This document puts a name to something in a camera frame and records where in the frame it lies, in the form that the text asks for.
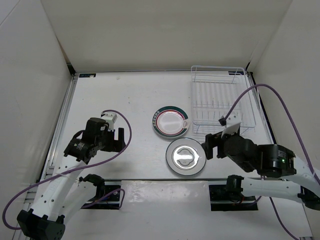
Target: black bracket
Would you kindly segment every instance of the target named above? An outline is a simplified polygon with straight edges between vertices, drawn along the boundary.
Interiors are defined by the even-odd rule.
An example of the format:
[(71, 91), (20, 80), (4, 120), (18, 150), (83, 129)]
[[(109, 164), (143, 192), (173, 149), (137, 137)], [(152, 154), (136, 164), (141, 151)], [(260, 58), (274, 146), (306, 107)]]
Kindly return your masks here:
[(226, 191), (226, 184), (209, 185), (211, 211), (257, 211), (256, 197)]
[(65, 233), (65, 216), (59, 216), (56, 221), (49, 221), (48, 216), (39, 217), (29, 211), (21, 210), (16, 218), (23, 234), (34, 240), (60, 240)]
[(79, 177), (79, 182), (89, 182), (96, 187), (94, 199), (100, 199), (105, 195), (105, 179), (96, 175), (88, 174), (85, 178)]
[(302, 199), (307, 208), (320, 211), (320, 198), (309, 189), (302, 186), (301, 193), (298, 193), (297, 196)]
[(77, 161), (86, 164), (99, 150), (104, 152), (119, 153), (125, 144), (125, 130), (118, 129), (118, 140), (115, 140), (115, 131), (109, 131), (109, 124), (101, 118), (91, 117), (85, 126), (85, 130), (77, 132), (64, 150), (64, 156), (71, 155)]
[(226, 179), (225, 190), (230, 193), (240, 194), (244, 189), (241, 187), (242, 180), (245, 179), (242, 176), (230, 175)]
[(224, 143), (221, 138), (222, 136), (222, 131), (218, 132), (216, 134), (208, 134), (205, 136), (205, 142), (201, 144), (204, 152), (206, 159), (212, 159), (214, 157), (214, 152), (213, 149), (217, 147), (217, 157), (219, 159), (223, 159), (226, 157), (224, 154)]
[(227, 120), (224, 117), (220, 118), (218, 121), (221, 124), (221, 126), (227, 125)]

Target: cable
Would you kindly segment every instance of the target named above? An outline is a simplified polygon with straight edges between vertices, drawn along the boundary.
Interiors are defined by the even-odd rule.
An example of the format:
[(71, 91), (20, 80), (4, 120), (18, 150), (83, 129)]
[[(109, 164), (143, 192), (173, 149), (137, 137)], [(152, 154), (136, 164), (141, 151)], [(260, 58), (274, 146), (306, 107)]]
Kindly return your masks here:
[(77, 137), (79, 137), (85, 130), (80, 130), (78, 131), (75, 135), (73, 135), (73, 139), (76, 139)]
[(233, 200), (229, 199), (229, 201), (230, 201), (230, 202), (232, 202), (232, 203), (234, 203), (234, 204), (239, 203), (239, 200), (237, 200), (237, 201), (233, 201)]
[(122, 203), (124, 202), (125, 195), (126, 195), (126, 191), (125, 191), (124, 189), (122, 189), (122, 188), (118, 188), (118, 189), (116, 189), (116, 190), (113, 190), (113, 191), (107, 193), (106, 195), (104, 195), (103, 197), (99, 198), (98, 200), (96, 200), (96, 201), (94, 201), (94, 202), (92, 202), (92, 203), (89, 203), (88, 205), (85, 205), (85, 206), (81, 207), (81, 209), (89, 208), (89, 207), (91, 207), (91, 206), (93, 206), (93, 205), (101, 202), (102, 200), (104, 200), (105, 198), (109, 197), (110, 195), (112, 195), (112, 194), (114, 194), (114, 193), (117, 193), (117, 192), (119, 192), (119, 191), (123, 192), (120, 205), (119, 205), (119, 207), (117, 207), (118, 209), (120, 209), (120, 208), (122, 207)]
[(243, 196), (243, 197), (241, 198), (241, 201), (240, 201), (240, 202), (238, 202), (238, 203), (237, 203), (237, 205), (242, 204), (244, 200), (245, 200), (245, 197)]
[(105, 203), (109, 206), (109, 208), (112, 208), (112, 209), (120, 209), (119, 206), (113, 206), (113, 205), (109, 204), (109, 203), (108, 203), (108, 200), (106, 200)]
[[(63, 175), (66, 175), (66, 174), (70, 174), (72, 172), (75, 172), (75, 171), (79, 171), (79, 170), (82, 170), (82, 169), (89, 169), (89, 168), (93, 168), (93, 167), (96, 167), (96, 166), (99, 166), (99, 165), (102, 165), (102, 164), (105, 164), (107, 162), (110, 162), (111, 160), (117, 158), (120, 154), (122, 154), (126, 149), (127, 147), (129, 146), (130, 142), (131, 142), (131, 138), (132, 138), (132, 129), (131, 129), (131, 125), (128, 121), (128, 119), (119, 111), (116, 111), (116, 110), (112, 110), (112, 109), (109, 109), (109, 110), (104, 110), (102, 113), (105, 113), (105, 112), (114, 112), (116, 114), (119, 114), (126, 122), (126, 124), (128, 125), (128, 128), (129, 128), (129, 140), (126, 144), (126, 146), (120, 151), (118, 152), (116, 155), (108, 158), (107, 160), (104, 160), (104, 161), (101, 161), (101, 162), (98, 162), (98, 163), (95, 163), (95, 164), (92, 164), (92, 165), (86, 165), (86, 166), (81, 166), (81, 167), (77, 167), (77, 168), (74, 168), (74, 169), (70, 169), (70, 170), (67, 170), (67, 171), (64, 171), (64, 172), (61, 172), (61, 174)], [(4, 223), (4, 225), (8, 228), (8, 229), (12, 229), (12, 230), (21, 230), (20, 227), (15, 227), (15, 226), (11, 226), (7, 220), (6, 220), (6, 213), (7, 213), (7, 210), (9, 208), (9, 206), (12, 204), (12, 202), (17, 198), (19, 197), (21, 194), (27, 192), (28, 190), (34, 188), (34, 187), (37, 187), (41, 184), (44, 184), (46, 182), (49, 182), (49, 181), (52, 181), (54, 179), (57, 179), (57, 178), (60, 178), (61, 175), (57, 174), (57, 175), (54, 175), (54, 176), (51, 176), (45, 180), (42, 180), (40, 182), (37, 182), (35, 184), (32, 184), (28, 187), (26, 187), (24, 190), (18, 192), (16, 195), (13, 196), (13, 198), (10, 199), (10, 201), (5, 205), (4, 209), (3, 209), (3, 212), (2, 212), (2, 221)]]
[(315, 169), (314, 169), (314, 167), (313, 167), (313, 165), (312, 165), (312, 163), (311, 163), (310, 157), (309, 157), (309, 155), (308, 155), (308, 153), (307, 153), (307, 149), (306, 149), (306, 147), (305, 147), (305, 145), (304, 145), (304, 142), (302, 141), (302, 138), (301, 138), (300, 133), (299, 133), (299, 131), (298, 131), (298, 129), (297, 129), (297, 126), (296, 126), (293, 118), (291, 117), (291, 114), (289, 113), (289, 110), (288, 110), (288, 108), (287, 108), (284, 100), (282, 99), (282, 97), (280, 96), (280, 94), (279, 94), (273, 87), (269, 86), (268, 84), (259, 83), (259, 84), (256, 84), (256, 85), (253, 85), (253, 86), (247, 88), (247, 89), (246, 89), (243, 93), (241, 93), (240, 96), (235, 100), (235, 102), (234, 102), (234, 104), (232, 105), (232, 107), (230, 108), (229, 112), (226, 114), (224, 120), (227, 120), (227, 118), (229, 117), (229, 115), (231, 114), (231, 112), (233, 111), (233, 109), (236, 107), (237, 103), (240, 101), (240, 99), (241, 99), (247, 92), (249, 92), (250, 90), (252, 90), (252, 89), (254, 89), (254, 88), (258, 88), (258, 87), (266, 87), (266, 88), (272, 90), (272, 91), (274, 92), (274, 94), (278, 97), (278, 99), (280, 100), (280, 102), (281, 102), (281, 104), (282, 104), (282, 106), (283, 106), (283, 108), (284, 108), (284, 110), (285, 110), (285, 113), (286, 113), (286, 115), (288, 116), (288, 118), (289, 118), (289, 120), (290, 120), (290, 123), (291, 123), (291, 125), (292, 125), (292, 127), (293, 127), (293, 129), (294, 129), (294, 132), (295, 132), (295, 134), (296, 134), (296, 136), (297, 136), (297, 138), (298, 138), (298, 140), (299, 140), (299, 143), (300, 143), (300, 145), (301, 145), (301, 148), (302, 148), (302, 151), (303, 151), (304, 156), (305, 156), (305, 158), (306, 158), (306, 161), (308, 162), (308, 166), (309, 166), (309, 168), (310, 168), (310, 171), (311, 171), (311, 173), (314, 175), (315, 180), (316, 180), (316, 181), (318, 182), (318, 184), (320, 185), (320, 179), (319, 179), (318, 175), (315, 173)]
[(281, 221), (280, 219), (280, 216), (278, 214), (278, 211), (276, 209), (276, 205), (274, 203), (274, 200), (272, 199), (272, 197), (269, 197), (270, 201), (271, 201), (271, 204), (272, 204), (272, 207), (273, 207), (273, 210), (275, 212), (275, 215), (276, 215), (276, 218), (278, 219), (280, 225), (282, 226), (282, 228), (286, 231), (287, 234), (290, 235), (290, 237), (292, 237), (294, 240), (299, 240), (297, 237), (295, 237), (291, 232), (289, 232), (289, 230), (286, 228), (286, 226), (283, 224), (283, 222)]
[[(282, 106), (283, 106), (283, 108), (284, 108), (284, 110), (285, 110), (285, 113), (286, 113), (286, 115), (288, 116), (288, 118), (289, 118), (289, 120), (290, 120), (290, 123), (291, 123), (291, 125), (292, 125), (292, 127), (293, 127), (293, 129), (294, 129), (294, 132), (295, 132), (295, 134), (296, 134), (296, 136), (297, 136), (297, 138), (298, 138), (298, 141), (299, 141), (299, 143), (300, 143), (300, 145), (301, 145), (302, 151), (303, 151), (303, 153), (304, 153), (304, 156), (305, 156), (305, 158), (306, 158), (306, 161), (307, 161), (307, 163), (308, 163), (308, 166), (309, 166), (309, 168), (310, 168), (310, 171), (311, 171), (311, 173), (313, 174), (313, 176), (314, 176), (315, 180), (317, 181), (317, 183), (320, 185), (320, 179), (319, 179), (318, 175), (316, 174), (315, 169), (314, 169), (314, 167), (313, 167), (313, 165), (312, 165), (312, 163), (311, 163), (311, 160), (310, 160), (310, 158), (309, 158), (307, 149), (306, 149), (306, 147), (305, 147), (305, 145), (304, 145), (304, 142), (303, 142), (303, 140), (302, 140), (302, 138), (301, 138), (301, 136), (300, 136), (300, 133), (299, 133), (299, 131), (298, 131), (298, 129), (297, 129), (297, 126), (296, 126), (293, 118), (291, 117), (291, 114), (290, 114), (290, 112), (289, 112), (289, 110), (288, 110), (288, 108), (287, 108), (284, 100), (282, 99), (282, 97), (280, 96), (280, 94), (279, 94), (273, 87), (271, 87), (271, 86), (269, 86), (269, 85), (267, 85), (267, 84), (264, 84), (264, 83), (259, 83), (259, 84), (255, 84), (255, 85), (247, 88), (247, 89), (246, 89), (243, 93), (241, 93), (240, 96), (235, 100), (235, 102), (233, 103), (233, 105), (232, 105), (232, 107), (230, 108), (229, 112), (226, 114), (224, 120), (227, 120), (227, 118), (229, 117), (229, 115), (231, 114), (231, 112), (233, 111), (233, 109), (235, 108), (235, 106), (237, 105), (237, 103), (240, 101), (240, 99), (241, 99), (247, 92), (249, 92), (250, 90), (252, 90), (252, 89), (254, 89), (254, 88), (258, 88), (258, 87), (266, 87), (266, 88), (270, 89), (271, 91), (274, 92), (274, 94), (275, 94), (275, 95), (278, 97), (278, 99), (280, 100), (280, 102), (281, 102), (281, 104), (282, 104)], [(273, 199), (272, 199), (271, 197), (269, 197), (269, 198), (270, 198), (272, 207), (273, 207), (273, 209), (274, 209), (276, 218), (278, 219), (278, 221), (279, 221), (280, 225), (282, 226), (282, 228), (283, 228), (283, 229), (286, 231), (286, 233), (287, 233), (288, 235), (290, 235), (290, 237), (292, 237), (294, 240), (299, 240), (299, 239), (296, 238), (291, 232), (289, 232), (289, 230), (288, 230), (288, 229), (285, 227), (285, 225), (282, 223)]]
[(255, 205), (259, 200), (262, 198), (262, 196), (259, 196), (254, 202), (248, 203), (245, 206), (246, 207), (251, 207), (252, 205)]

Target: plate rim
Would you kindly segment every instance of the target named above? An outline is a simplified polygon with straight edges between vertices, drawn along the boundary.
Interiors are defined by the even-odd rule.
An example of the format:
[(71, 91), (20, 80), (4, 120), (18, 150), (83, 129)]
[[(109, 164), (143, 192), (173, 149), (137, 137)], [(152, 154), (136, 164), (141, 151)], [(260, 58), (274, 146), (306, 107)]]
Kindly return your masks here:
[[(176, 111), (178, 113), (180, 113), (182, 115), (182, 117), (184, 118), (184, 121), (187, 122), (187, 125), (184, 126), (182, 128), (182, 130), (176, 134), (165, 134), (163, 133), (162, 131), (159, 130), (158, 126), (157, 126), (157, 119), (158, 119), (158, 116), (161, 115), (163, 112), (166, 112), (166, 111), (170, 111), (170, 110), (173, 110), (173, 111)], [(166, 138), (176, 138), (176, 137), (179, 137), (181, 135), (183, 135), (189, 128), (189, 117), (187, 115), (187, 113), (181, 109), (180, 107), (177, 107), (177, 106), (163, 106), (161, 108), (159, 108), (153, 115), (152, 117), (152, 126), (153, 126), (153, 129), (156, 131), (157, 134), (159, 134), (160, 136), (162, 137), (166, 137)]]

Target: plate with red rim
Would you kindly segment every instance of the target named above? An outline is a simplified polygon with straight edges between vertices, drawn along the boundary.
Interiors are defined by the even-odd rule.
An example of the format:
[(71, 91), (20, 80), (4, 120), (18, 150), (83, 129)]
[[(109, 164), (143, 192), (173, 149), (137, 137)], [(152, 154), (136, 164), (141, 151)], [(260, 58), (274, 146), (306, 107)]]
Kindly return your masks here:
[(189, 118), (185, 111), (176, 106), (164, 106), (155, 112), (152, 126), (164, 138), (177, 138), (189, 128)]

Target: white table surface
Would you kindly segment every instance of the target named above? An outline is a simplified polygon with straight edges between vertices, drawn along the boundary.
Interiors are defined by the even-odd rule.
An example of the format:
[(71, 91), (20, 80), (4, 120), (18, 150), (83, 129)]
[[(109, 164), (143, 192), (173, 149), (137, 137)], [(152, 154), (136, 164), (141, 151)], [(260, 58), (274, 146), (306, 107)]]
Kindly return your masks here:
[[(256, 127), (247, 131), (244, 137), (256, 144), (269, 144), (256, 102), (253, 97), (251, 100)], [(131, 144), (117, 159), (95, 169), (86, 169), (81, 175), (95, 173), (114, 180), (185, 179), (167, 166), (166, 149), (171, 141), (159, 137), (152, 126), (154, 113), (164, 106), (179, 107), (192, 117), (190, 72), (97, 73), (93, 78), (79, 78), (57, 147), (55, 166), (61, 162), (63, 151), (72, 136), (85, 128), (89, 118), (100, 117), (103, 110), (114, 109), (123, 113), (132, 126)], [(125, 139), (129, 138), (128, 128), (121, 117), (118, 117), (115, 127), (124, 128)], [(192, 124), (184, 137), (194, 137), (191, 128)], [(98, 152), (90, 164), (113, 155)], [(214, 157), (207, 161), (202, 172), (187, 178), (219, 179), (232, 174), (258, 177), (255, 172), (244, 172), (229, 158)]]
[[(166, 105), (180, 107), (191, 115), (190, 91), (189, 72), (97, 73), (95, 78), (79, 78), (58, 147), (56, 166), (74, 133), (82, 130), (90, 117), (99, 117), (102, 110), (115, 109), (123, 113), (132, 125), (133, 136), (122, 156), (81, 173), (123, 180), (126, 195), (122, 209), (79, 210), (67, 224), (63, 239), (291, 240), (267, 197), (258, 202), (258, 211), (211, 211), (208, 182), (200, 179), (226, 178), (231, 174), (257, 176), (256, 173), (245, 173), (228, 158), (214, 158), (200, 174), (180, 181), (186, 178), (167, 167), (165, 151), (170, 142), (155, 134), (152, 116)], [(254, 112), (257, 125), (246, 137), (256, 144), (267, 144), (269, 138), (256, 105)], [(116, 126), (125, 128), (128, 139), (128, 129), (120, 117)], [(186, 136), (192, 137), (191, 129)], [(111, 155), (100, 152), (90, 163)], [(46, 184), (39, 187), (36, 198), (45, 187)], [(285, 199), (274, 199), (274, 202), (283, 223), (295, 236), (311, 236), (301, 204)]]

